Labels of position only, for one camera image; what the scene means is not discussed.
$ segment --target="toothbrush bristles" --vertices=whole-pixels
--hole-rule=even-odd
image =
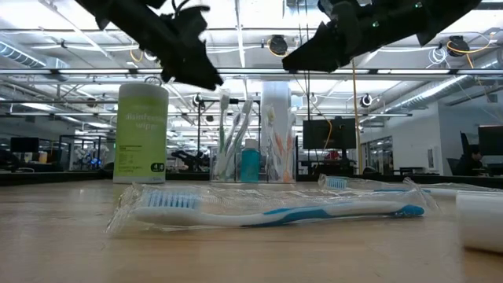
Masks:
[[[149,207],[165,207],[165,208],[196,208],[196,196],[191,193],[168,192],[163,190],[152,190],[148,192]]]

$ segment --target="blue bristles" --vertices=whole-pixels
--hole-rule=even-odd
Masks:
[[[325,187],[327,189],[346,189],[347,180],[345,178],[337,178],[327,176]]]
[[[148,207],[192,208],[197,206],[197,198],[191,193],[152,190],[145,193]]]

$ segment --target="plastic wrapper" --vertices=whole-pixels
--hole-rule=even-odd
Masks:
[[[458,183],[439,183],[439,184],[415,184],[410,178],[405,178],[403,183],[386,183],[373,180],[364,180],[359,178],[347,178],[337,176],[320,175],[318,185],[323,189],[330,189],[339,195],[351,193],[376,193],[376,192],[399,192],[409,190],[411,186],[422,189],[423,192],[433,197],[456,197],[457,191],[476,191],[476,192],[501,192],[500,189],[491,189],[481,186],[472,186]]]
[[[362,206],[364,204],[400,203],[403,205],[418,206],[424,209],[423,216],[429,216],[438,209],[436,202],[413,183],[407,184],[409,189],[393,193],[362,192],[343,194],[332,189],[318,188],[317,186],[294,186],[274,184],[213,184],[212,186],[147,186],[133,184],[127,188],[120,197],[116,209],[107,227],[108,233],[117,233],[128,229],[145,230],[161,229],[163,231],[199,229],[208,225],[189,225],[183,223],[183,217],[177,225],[160,225],[159,223],[139,222],[134,211],[150,207],[152,195],[190,196],[191,201],[198,203],[195,211],[210,215],[270,215],[279,211],[293,209],[313,209],[324,206],[342,205],[346,208]],[[343,217],[337,218],[375,218],[392,215],[367,214],[360,211],[346,211]],[[299,222],[319,221],[324,217],[313,217]]]

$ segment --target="cable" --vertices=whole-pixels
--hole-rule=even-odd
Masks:
[[[430,68],[433,65],[436,64],[441,64],[444,61],[447,60],[448,53],[445,49],[443,48],[435,48],[432,49],[428,52],[428,59],[430,60],[431,64],[427,66],[426,68]]]
[[[330,130],[329,130],[329,136],[327,137],[327,142],[325,143],[325,146],[323,147],[323,151],[327,150],[327,146],[329,146],[329,139],[330,139],[330,136],[332,135],[332,122],[330,122],[329,119],[327,119],[327,117],[325,117],[325,115],[323,115],[323,113],[321,113],[320,109],[318,109],[318,107],[316,106],[316,104],[313,104],[313,106],[316,108],[316,110],[320,113],[320,115],[325,118],[325,120],[327,120],[327,123],[329,124],[330,126]]]
[[[190,0],[183,0],[182,3],[180,3],[180,5],[178,5],[178,7],[177,7],[176,3],[174,2],[174,0],[171,0],[171,7],[173,7],[175,16],[177,16],[180,13],[180,11],[182,10],[183,6],[185,4],[187,4],[189,1]]]
[[[468,63],[470,64],[470,67],[475,68],[475,66],[474,66],[474,64],[473,64],[473,62],[472,62],[472,59],[470,58],[470,55],[469,55],[469,54],[466,54],[466,58],[467,58],[467,60],[468,60]],[[489,100],[489,94],[487,94],[486,87],[482,84],[482,82],[480,81],[480,79],[479,79],[479,78],[477,78],[477,77],[476,77],[475,79],[477,80],[477,83],[479,83],[479,85],[480,85],[480,86],[484,89],[484,94],[486,95],[487,99]],[[497,109],[496,109],[496,115],[497,115],[497,117],[498,117],[498,118],[497,118],[497,120],[498,120],[500,123],[501,123],[501,122],[503,122],[503,119],[501,118],[501,114],[500,114],[500,112],[499,112]]]
[[[356,105],[356,64],[353,61],[353,95],[354,95],[354,121],[356,122],[356,136],[358,138],[358,169],[359,169],[359,174],[362,174],[363,172],[363,164],[362,164],[362,144],[360,142],[360,121],[358,119],[358,107]]]
[[[456,82],[456,84],[459,86],[459,88],[461,89],[461,92],[463,92],[463,94],[468,98],[470,99],[470,101],[473,100],[473,98],[471,96],[469,96],[466,91],[464,90],[464,88],[461,86],[460,83]],[[483,112],[485,112],[487,115],[495,118],[499,123],[503,123],[503,119],[501,119],[501,117],[496,117],[493,113],[487,111],[486,109],[484,109],[482,106],[479,106],[480,110],[482,110]]]
[[[466,58],[468,59],[468,63],[470,64],[470,67],[475,68],[475,67],[473,66],[472,59],[470,59],[470,55],[469,55],[469,54],[466,54]]]
[[[143,60],[143,51],[141,52],[141,55],[140,55],[140,59],[137,59],[134,54],[133,54],[133,50],[129,50],[129,54],[131,56],[131,59],[133,59],[133,61],[137,62],[137,63],[140,63],[142,60]]]
[[[455,52],[458,52],[458,53],[462,53],[462,54],[472,54],[472,53],[477,53],[477,52],[480,52],[480,51],[482,51],[482,50],[485,50],[485,49],[489,48],[489,45],[491,44],[491,41],[490,41],[491,39],[489,39],[489,42],[487,43],[487,45],[486,45],[486,46],[484,46],[484,47],[482,47],[482,48],[480,48],[480,49],[477,49],[477,50],[463,51],[463,50],[457,50],[457,49],[454,49],[454,48],[450,47],[450,43],[452,43],[452,41],[449,41],[449,42],[447,43],[447,48],[449,48],[449,49],[450,49],[450,50],[452,50],[452,51],[455,51]]]

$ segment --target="white wall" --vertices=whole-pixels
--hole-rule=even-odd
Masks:
[[[425,110],[412,111],[412,117],[391,118],[384,128],[366,128],[361,135],[362,143],[379,138],[393,138],[393,163],[400,167],[428,168],[428,149],[437,147],[436,160],[442,159],[440,150],[439,107],[432,103]],[[443,174],[443,167],[438,166]]]
[[[439,102],[440,134],[442,140],[443,170],[452,175],[447,158],[459,159],[463,154],[460,132],[467,134],[470,144],[479,144],[480,125],[501,125],[503,103],[488,103],[485,97],[476,98],[455,106]],[[498,162],[499,158],[485,156],[484,163]]]

